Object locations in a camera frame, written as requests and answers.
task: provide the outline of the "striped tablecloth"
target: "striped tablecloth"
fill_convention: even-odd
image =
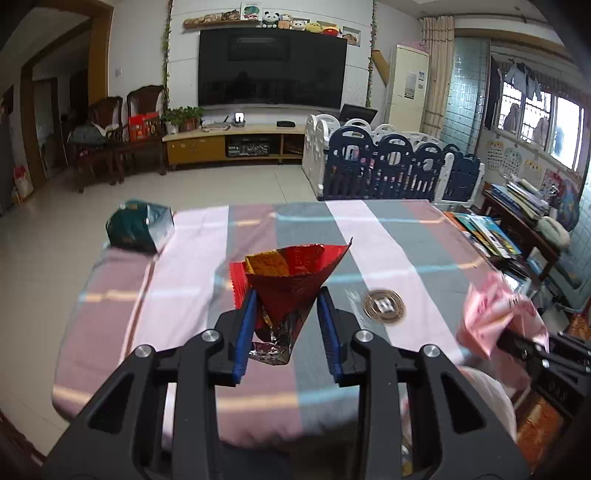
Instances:
[[[228,263],[290,245],[346,244],[326,285],[337,308],[392,345],[418,350],[435,343],[454,362],[465,352],[454,334],[470,283],[490,266],[463,234],[425,200],[345,200],[288,205],[223,206],[178,212],[176,234],[159,257],[106,249],[64,334],[53,404],[73,418],[137,345],[183,345],[232,310]],[[407,312],[384,326],[365,316],[368,290],[396,291]],[[164,436],[170,439],[174,386]],[[356,387],[339,388],[326,364],[314,307],[288,365],[249,361],[236,388],[217,389],[219,433],[234,445],[317,434],[351,421]]]

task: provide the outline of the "metal bolt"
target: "metal bolt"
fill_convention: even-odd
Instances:
[[[360,330],[355,334],[355,338],[362,343],[369,343],[374,339],[374,334],[369,330]]]
[[[423,352],[425,352],[425,355],[429,358],[436,358],[441,354],[441,350],[436,345],[425,345],[423,347]]]
[[[149,345],[140,345],[134,350],[135,356],[146,358],[152,354],[152,347]]]
[[[220,338],[220,332],[217,330],[205,330],[201,334],[201,338],[208,343],[217,342],[217,340]]]

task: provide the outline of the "hanging ivy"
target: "hanging ivy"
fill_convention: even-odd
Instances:
[[[170,91],[168,89],[168,58],[170,55],[170,22],[173,16],[173,0],[168,0],[168,16],[166,18],[166,26],[162,34],[162,52],[164,54],[164,62],[162,65],[162,85],[164,85],[164,110],[168,109],[168,101],[170,100]]]
[[[374,73],[374,62],[371,59],[371,53],[375,49],[375,39],[378,36],[378,23],[376,21],[376,11],[378,9],[378,0],[374,0],[374,9],[371,14],[371,42],[369,52],[369,66],[368,66],[368,94],[365,98],[365,106],[371,108],[371,87],[372,87],[372,76]]]

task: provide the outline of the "crumpled red packaging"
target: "crumpled red packaging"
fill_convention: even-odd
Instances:
[[[250,287],[261,301],[250,358],[271,365],[289,362],[320,287],[350,246],[298,245],[230,263],[235,307],[240,308]]]
[[[490,273],[480,290],[470,285],[456,338],[473,354],[491,360],[503,384],[523,390],[530,384],[525,369],[496,346],[505,328],[548,351],[548,330],[534,304],[524,295],[514,293],[501,272]]]

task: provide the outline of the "round brown object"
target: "round brown object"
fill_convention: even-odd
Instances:
[[[371,290],[363,300],[363,310],[372,320],[381,323],[394,323],[406,313],[404,302],[392,290]]]

